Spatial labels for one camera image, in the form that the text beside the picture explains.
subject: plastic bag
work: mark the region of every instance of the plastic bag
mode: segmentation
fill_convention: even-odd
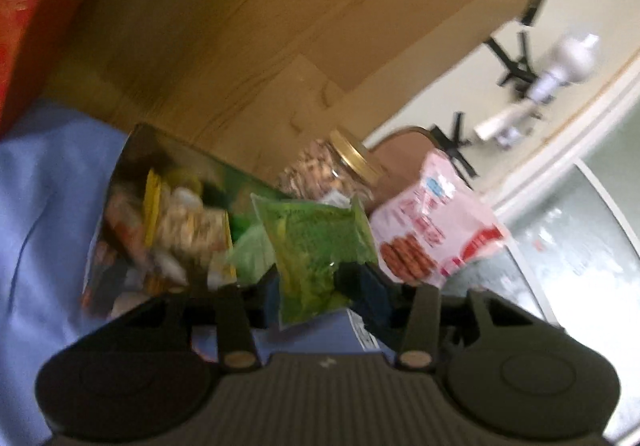
[[[280,273],[280,323],[291,325],[348,307],[334,287],[341,262],[378,258],[367,217],[357,200],[348,209],[310,201],[254,197]]]
[[[226,256],[226,263],[236,268],[241,286],[258,283],[275,262],[273,246],[262,224],[246,230]]]
[[[434,150],[420,182],[370,217],[382,269],[395,282],[442,287],[467,262],[502,249],[509,232]]]

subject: nuts in jar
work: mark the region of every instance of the nuts in jar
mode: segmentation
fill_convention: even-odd
[[[376,158],[349,132],[336,129],[305,148],[298,160],[278,177],[284,193],[306,200],[322,200],[332,192],[347,198],[372,200],[371,189],[383,175]]]

